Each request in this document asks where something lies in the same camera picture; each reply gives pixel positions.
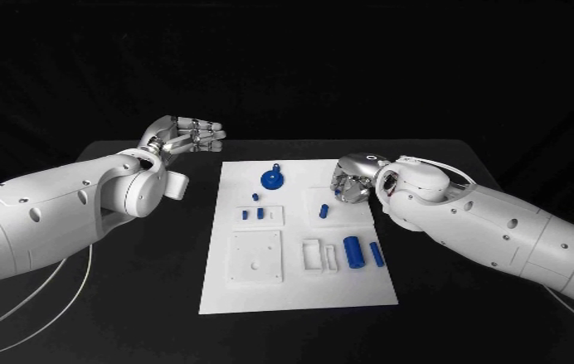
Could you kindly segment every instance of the blue cap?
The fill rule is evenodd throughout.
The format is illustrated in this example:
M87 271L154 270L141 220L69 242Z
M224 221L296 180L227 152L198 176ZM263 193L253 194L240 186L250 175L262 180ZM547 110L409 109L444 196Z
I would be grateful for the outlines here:
M284 175L278 172L278 163L272 165L272 170L266 171L260 176L260 185L268 190L275 190L284 184Z

